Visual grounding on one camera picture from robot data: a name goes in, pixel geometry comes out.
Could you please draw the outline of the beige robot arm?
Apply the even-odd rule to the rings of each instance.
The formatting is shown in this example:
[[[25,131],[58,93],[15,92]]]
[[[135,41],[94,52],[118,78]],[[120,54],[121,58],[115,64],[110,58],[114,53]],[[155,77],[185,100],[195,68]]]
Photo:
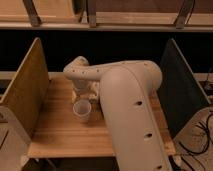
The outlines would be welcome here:
[[[130,60],[89,66],[72,61],[63,73],[70,80],[99,83],[120,171],[173,171],[149,100],[162,82],[156,63]]]

